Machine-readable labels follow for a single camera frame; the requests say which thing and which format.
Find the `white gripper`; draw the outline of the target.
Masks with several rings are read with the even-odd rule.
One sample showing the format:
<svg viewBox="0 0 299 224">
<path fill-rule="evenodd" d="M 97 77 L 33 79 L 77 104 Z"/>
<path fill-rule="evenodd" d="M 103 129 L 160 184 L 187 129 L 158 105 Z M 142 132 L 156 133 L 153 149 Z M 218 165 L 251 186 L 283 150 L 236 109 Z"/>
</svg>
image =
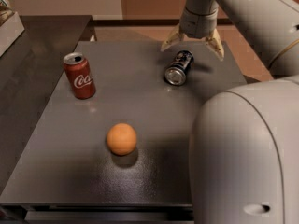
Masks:
<svg viewBox="0 0 299 224">
<path fill-rule="evenodd" d="M 224 59 L 224 48 L 217 26 L 218 10 L 211 14 L 200 15 L 190 12 L 187 8 L 183 10 L 179 24 L 170 32 L 167 39 L 161 45 L 161 52 L 181 42 L 184 34 L 189 38 L 204 38 L 207 47 L 218 57 L 220 61 Z"/>
</svg>

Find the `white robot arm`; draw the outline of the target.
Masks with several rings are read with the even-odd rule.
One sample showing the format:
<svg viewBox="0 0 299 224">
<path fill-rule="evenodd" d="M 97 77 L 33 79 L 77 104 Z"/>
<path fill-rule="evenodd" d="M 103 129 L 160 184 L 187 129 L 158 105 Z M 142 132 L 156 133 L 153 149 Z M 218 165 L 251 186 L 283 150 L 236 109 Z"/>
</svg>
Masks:
<svg viewBox="0 0 299 224">
<path fill-rule="evenodd" d="M 195 224 L 299 224 L 299 7 L 293 0 L 186 0 L 168 49 L 204 38 L 221 56 L 223 10 L 272 80 L 223 91 L 192 127 Z"/>
</svg>

